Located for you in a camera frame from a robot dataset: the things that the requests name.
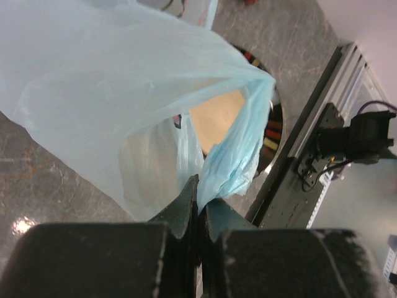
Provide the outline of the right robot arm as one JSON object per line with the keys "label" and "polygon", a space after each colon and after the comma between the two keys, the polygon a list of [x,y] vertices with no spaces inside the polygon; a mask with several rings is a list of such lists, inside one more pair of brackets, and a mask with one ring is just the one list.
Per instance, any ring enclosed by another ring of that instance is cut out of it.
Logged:
{"label": "right robot arm", "polygon": [[336,106],[326,104],[298,159],[302,191],[311,191],[323,174],[342,170],[348,164],[395,160],[396,155],[389,150],[394,140],[388,136],[390,120],[395,117],[394,105],[370,101],[345,126]]}

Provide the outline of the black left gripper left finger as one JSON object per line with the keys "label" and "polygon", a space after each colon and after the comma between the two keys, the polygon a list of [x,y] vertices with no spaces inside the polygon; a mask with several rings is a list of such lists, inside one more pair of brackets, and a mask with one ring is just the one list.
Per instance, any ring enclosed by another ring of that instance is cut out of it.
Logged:
{"label": "black left gripper left finger", "polygon": [[195,297],[197,186],[147,222],[44,223],[17,242],[2,297]]}

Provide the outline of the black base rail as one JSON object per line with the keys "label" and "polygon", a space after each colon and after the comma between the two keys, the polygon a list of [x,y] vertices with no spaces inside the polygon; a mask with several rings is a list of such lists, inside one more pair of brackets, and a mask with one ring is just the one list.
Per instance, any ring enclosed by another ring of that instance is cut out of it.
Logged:
{"label": "black base rail", "polygon": [[246,219],[259,228],[306,228],[324,186],[316,175],[328,164],[316,148],[322,129],[343,127],[340,97],[363,61],[353,43],[336,48],[272,165]]}

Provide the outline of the dark rimmed beige plate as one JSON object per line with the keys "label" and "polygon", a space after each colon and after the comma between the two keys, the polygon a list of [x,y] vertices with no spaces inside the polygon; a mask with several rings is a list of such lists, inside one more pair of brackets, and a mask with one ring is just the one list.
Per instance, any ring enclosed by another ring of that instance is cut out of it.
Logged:
{"label": "dark rimmed beige plate", "polygon": [[[190,116],[204,156],[207,156],[213,146],[221,143],[226,137],[226,133],[236,120],[244,103],[245,99],[240,91],[231,91],[190,110]],[[282,106],[279,92],[275,90],[270,102],[256,176],[261,174],[275,158],[282,138],[282,129]]]}

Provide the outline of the light blue plastic bag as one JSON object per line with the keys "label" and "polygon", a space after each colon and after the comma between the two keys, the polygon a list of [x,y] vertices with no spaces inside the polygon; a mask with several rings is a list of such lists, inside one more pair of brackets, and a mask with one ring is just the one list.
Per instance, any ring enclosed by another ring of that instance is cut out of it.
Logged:
{"label": "light blue plastic bag", "polygon": [[[208,26],[135,1],[1,2],[1,112],[135,220],[193,175],[200,208],[244,195],[274,89]],[[204,156],[190,110],[231,91],[245,103]]]}

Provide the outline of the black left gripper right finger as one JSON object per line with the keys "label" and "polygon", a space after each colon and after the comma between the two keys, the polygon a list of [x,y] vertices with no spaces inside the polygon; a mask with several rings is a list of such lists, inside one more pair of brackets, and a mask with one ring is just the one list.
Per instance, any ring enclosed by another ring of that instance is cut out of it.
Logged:
{"label": "black left gripper right finger", "polygon": [[215,199],[203,209],[205,297],[383,297],[376,259],[351,230],[261,230]]}

